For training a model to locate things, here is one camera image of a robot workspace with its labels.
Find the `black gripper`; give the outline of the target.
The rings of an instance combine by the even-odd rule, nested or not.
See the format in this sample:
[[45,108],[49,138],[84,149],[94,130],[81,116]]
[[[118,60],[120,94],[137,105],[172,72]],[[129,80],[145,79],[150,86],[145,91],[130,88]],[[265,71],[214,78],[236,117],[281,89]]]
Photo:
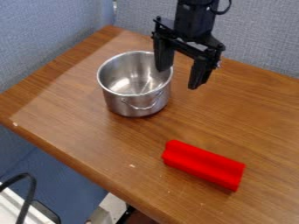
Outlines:
[[173,52],[194,58],[190,67],[188,89],[205,84],[225,46],[212,36],[220,0],[177,0],[173,19],[157,16],[153,20],[153,58],[158,72],[173,65]]

